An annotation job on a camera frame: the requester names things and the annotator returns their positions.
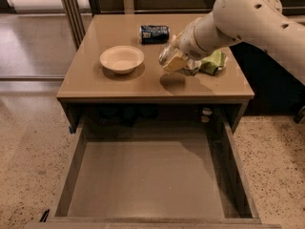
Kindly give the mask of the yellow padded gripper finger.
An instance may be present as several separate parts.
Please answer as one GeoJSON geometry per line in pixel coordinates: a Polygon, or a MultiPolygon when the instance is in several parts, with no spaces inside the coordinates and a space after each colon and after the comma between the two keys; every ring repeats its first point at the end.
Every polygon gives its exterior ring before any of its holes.
{"type": "Polygon", "coordinates": [[[167,72],[175,72],[186,67],[188,61],[179,53],[173,55],[163,66],[163,69],[167,72]]]}

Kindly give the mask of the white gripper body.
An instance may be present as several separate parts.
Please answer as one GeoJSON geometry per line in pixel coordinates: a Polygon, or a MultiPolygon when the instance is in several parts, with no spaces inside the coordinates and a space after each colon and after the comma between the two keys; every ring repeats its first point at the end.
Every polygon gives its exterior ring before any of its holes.
{"type": "Polygon", "coordinates": [[[181,53],[189,59],[201,60],[210,55],[210,52],[201,49],[194,35],[194,29],[200,18],[194,19],[183,31],[175,35],[171,41],[171,45],[179,49],[181,53]]]}

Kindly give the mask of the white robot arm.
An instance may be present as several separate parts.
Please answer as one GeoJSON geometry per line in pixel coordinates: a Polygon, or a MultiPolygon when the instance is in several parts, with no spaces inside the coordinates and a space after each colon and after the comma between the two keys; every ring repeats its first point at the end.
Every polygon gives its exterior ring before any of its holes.
{"type": "Polygon", "coordinates": [[[168,72],[179,71],[241,42],[261,49],[305,84],[305,26],[284,16],[279,0],[215,0],[210,13],[173,37],[159,63],[168,72]]]}

